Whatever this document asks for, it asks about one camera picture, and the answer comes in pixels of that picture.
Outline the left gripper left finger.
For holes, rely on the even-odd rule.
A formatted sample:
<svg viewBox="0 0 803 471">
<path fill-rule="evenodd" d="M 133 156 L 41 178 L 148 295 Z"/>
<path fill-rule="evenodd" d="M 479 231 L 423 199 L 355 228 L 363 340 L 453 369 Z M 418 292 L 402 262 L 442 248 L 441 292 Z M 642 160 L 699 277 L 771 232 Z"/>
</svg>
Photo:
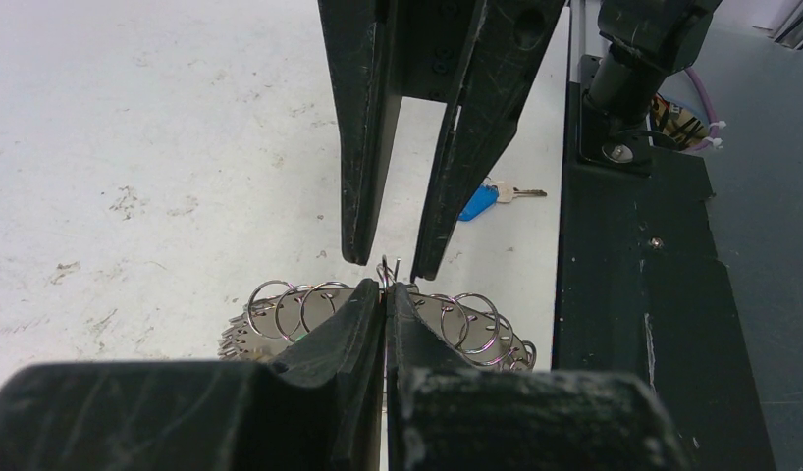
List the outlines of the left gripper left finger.
<svg viewBox="0 0 803 471">
<path fill-rule="evenodd" d="M 384 333 L 354 303 L 273 360 L 34 365 L 0 470 L 376 470 Z"/>
</svg>

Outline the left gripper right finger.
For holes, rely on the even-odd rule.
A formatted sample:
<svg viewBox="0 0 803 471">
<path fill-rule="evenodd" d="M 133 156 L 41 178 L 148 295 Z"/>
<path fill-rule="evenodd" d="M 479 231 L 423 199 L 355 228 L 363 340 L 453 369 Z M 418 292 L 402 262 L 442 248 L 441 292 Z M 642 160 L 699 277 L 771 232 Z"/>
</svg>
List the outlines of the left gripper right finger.
<svg viewBox="0 0 803 471">
<path fill-rule="evenodd" d="M 686 470 L 668 412 L 638 378 L 493 372 L 428 328 L 402 284 L 386 297 L 392 470 Z"/>
</svg>

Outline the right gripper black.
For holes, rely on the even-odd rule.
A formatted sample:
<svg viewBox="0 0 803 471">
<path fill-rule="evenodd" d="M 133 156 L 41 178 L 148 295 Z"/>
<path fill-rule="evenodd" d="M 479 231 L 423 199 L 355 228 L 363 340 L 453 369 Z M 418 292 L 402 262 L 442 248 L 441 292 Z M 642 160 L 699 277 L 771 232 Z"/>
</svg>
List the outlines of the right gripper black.
<svg viewBox="0 0 803 471">
<path fill-rule="evenodd" d="M 459 213 L 514 138 L 562 1 L 318 3 L 340 135 L 344 259 L 377 231 L 402 99 L 446 103 L 411 275 L 438 275 Z"/>
</svg>

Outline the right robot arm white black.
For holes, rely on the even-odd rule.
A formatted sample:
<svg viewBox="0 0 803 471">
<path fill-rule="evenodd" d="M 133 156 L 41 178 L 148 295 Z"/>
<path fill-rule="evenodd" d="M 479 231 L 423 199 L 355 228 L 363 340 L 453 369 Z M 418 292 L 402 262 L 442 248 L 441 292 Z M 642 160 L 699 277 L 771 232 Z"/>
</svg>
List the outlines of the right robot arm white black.
<svg viewBox="0 0 803 471">
<path fill-rule="evenodd" d="M 434 280 L 459 214 L 514 138 L 561 1 L 322 1 L 318 5 L 341 146 L 344 259 L 365 265 L 406 97 L 446 112 L 412 273 Z M 665 79 L 691 66 L 714 1 L 605 1 L 610 44 L 586 91 L 598 144 L 622 144 Z"/>
</svg>

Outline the key with blue tag right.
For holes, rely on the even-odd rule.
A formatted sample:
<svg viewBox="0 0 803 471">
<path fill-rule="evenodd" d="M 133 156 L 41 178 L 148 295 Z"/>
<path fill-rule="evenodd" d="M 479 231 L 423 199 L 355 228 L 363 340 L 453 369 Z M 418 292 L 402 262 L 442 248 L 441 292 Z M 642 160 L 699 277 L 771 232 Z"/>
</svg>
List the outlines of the key with blue tag right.
<svg viewBox="0 0 803 471">
<path fill-rule="evenodd" d="M 472 194 L 457 219 L 470 222 L 497 204 L 508 204 L 519 197 L 546 197 L 543 189 L 521 189 L 503 181 L 489 181 L 481 184 Z"/>
</svg>

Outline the aluminium table frame rail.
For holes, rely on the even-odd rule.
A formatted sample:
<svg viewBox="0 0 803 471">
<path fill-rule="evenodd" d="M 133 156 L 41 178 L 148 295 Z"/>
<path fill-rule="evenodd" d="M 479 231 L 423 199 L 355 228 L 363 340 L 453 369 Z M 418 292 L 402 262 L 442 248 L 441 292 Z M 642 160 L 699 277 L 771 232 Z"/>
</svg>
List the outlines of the aluminium table frame rail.
<svg viewBox="0 0 803 471">
<path fill-rule="evenodd" d="M 580 62 L 584 55 L 603 57 L 605 40 L 598 28 L 599 0 L 570 0 L 568 80 L 580 82 Z"/>
</svg>

